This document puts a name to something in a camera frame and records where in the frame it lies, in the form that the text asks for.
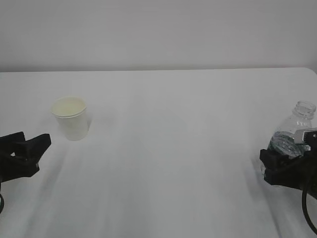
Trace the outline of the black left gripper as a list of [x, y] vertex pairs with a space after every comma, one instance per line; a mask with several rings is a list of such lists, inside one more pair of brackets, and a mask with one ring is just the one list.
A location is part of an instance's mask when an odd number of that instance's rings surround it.
[[26, 141], [22, 131], [2, 136], [0, 138], [0, 182], [32, 177], [40, 170], [39, 160], [51, 143], [48, 133]]

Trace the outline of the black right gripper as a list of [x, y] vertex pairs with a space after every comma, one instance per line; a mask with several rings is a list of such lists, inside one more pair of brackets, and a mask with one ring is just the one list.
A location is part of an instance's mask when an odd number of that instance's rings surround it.
[[260, 160], [264, 165], [264, 180], [270, 185], [280, 185], [302, 191], [302, 197], [307, 195], [317, 197], [317, 151], [307, 151], [303, 156], [290, 159], [276, 151], [262, 149]]

